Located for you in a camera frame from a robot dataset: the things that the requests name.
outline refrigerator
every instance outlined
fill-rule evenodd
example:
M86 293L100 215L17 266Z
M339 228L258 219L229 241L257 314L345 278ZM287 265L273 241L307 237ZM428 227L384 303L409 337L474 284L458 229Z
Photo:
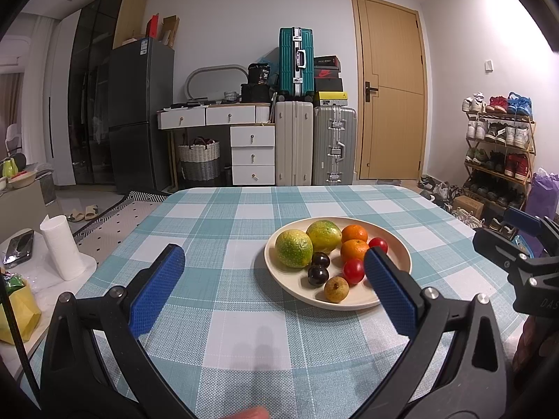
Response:
M108 70L108 136L115 185L163 190L170 184L167 134L157 111L173 103L174 50L153 38L111 52Z

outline yellow bag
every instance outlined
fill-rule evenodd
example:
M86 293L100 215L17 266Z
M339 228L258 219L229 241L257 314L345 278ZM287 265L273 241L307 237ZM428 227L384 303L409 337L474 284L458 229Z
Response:
M16 316L17 327L20 330L21 338L27 342L38 319L41 317L41 310L37 307L35 298L28 285L9 295L12 304L13 314ZM4 306L0 305L0 340L9 344L13 343L12 333L9 331L8 321L4 313Z

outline paper towel roll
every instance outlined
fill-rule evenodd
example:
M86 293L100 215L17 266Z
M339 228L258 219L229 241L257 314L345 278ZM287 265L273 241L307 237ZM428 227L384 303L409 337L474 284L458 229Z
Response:
M79 255L66 216L57 215L49 219L47 215L39 228L58 274L66 281L82 274L86 266Z

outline teal suitcase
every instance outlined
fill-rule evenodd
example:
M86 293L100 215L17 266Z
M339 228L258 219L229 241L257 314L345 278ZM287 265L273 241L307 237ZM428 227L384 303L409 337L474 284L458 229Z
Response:
M279 33L280 92L312 102L314 96L312 30L298 27L281 28Z

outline purple bag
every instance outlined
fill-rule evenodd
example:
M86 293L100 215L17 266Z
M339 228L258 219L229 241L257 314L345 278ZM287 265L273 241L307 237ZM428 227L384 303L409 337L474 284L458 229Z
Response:
M553 220L557 212L558 202L559 175L548 175L545 170L538 169L538 173L534 173L532 177L532 189L524 211L533 216L541 218L547 216ZM537 238L527 235L523 231L519 232L519 235L526 240L534 253L534 257L542 255L543 246Z

